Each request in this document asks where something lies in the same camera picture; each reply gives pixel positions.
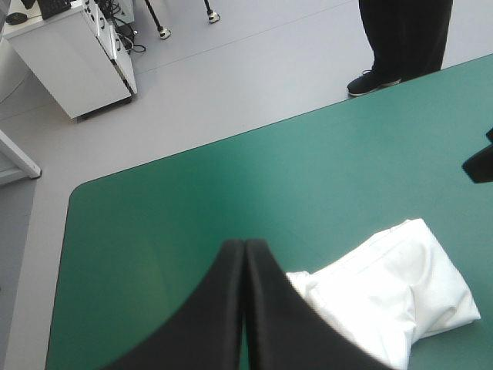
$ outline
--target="black pants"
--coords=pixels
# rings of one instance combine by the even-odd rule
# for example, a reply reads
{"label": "black pants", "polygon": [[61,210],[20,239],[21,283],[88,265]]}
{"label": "black pants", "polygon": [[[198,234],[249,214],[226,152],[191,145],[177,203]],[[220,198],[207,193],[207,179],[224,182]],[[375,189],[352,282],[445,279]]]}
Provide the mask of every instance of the black pants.
{"label": "black pants", "polygon": [[360,0],[373,70],[404,81],[440,70],[452,0]]}

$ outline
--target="black shoe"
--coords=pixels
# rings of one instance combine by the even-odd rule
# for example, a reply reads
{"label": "black shoe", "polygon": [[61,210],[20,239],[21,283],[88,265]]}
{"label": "black shoe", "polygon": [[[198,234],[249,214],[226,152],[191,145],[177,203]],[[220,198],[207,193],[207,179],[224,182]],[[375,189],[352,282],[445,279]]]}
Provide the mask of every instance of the black shoe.
{"label": "black shoe", "polygon": [[332,329],[294,290],[263,240],[246,243],[252,370],[390,370]]}
{"label": "black shoe", "polygon": [[347,85],[347,92],[352,96],[361,96],[381,87],[397,85],[400,81],[398,77],[384,77],[375,71],[367,70]]}
{"label": "black shoe", "polygon": [[243,307],[244,243],[223,244],[183,306],[106,370],[237,370]]}

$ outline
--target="sneaker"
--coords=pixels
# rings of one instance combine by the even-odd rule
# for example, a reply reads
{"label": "sneaker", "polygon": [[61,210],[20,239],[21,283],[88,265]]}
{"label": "sneaker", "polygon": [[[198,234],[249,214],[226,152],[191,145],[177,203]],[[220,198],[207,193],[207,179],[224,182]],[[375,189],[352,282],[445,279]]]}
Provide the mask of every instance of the sneaker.
{"label": "sneaker", "polygon": [[381,87],[397,85],[401,79],[385,78],[375,71],[366,70],[354,81],[347,85],[347,92],[351,96],[361,96],[378,90]]}

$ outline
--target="white desk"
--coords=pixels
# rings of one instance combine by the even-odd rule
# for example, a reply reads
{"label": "white desk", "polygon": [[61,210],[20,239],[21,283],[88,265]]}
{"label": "white desk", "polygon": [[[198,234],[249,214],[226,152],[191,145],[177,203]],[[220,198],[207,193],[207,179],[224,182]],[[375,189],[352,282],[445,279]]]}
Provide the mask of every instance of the white desk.
{"label": "white desk", "polygon": [[47,20],[37,2],[26,10],[12,0],[8,12],[29,19],[5,25],[4,38],[71,118],[137,93],[130,57],[94,0],[77,0]]}

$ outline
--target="keyboard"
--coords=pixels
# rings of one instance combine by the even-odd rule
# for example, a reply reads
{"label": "keyboard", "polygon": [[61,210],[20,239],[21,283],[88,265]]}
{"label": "keyboard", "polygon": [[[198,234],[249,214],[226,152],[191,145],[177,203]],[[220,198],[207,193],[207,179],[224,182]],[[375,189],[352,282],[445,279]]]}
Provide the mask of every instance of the keyboard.
{"label": "keyboard", "polygon": [[69,10],[71,7],[70,0],[38,0],[38,4],[43,19]]}

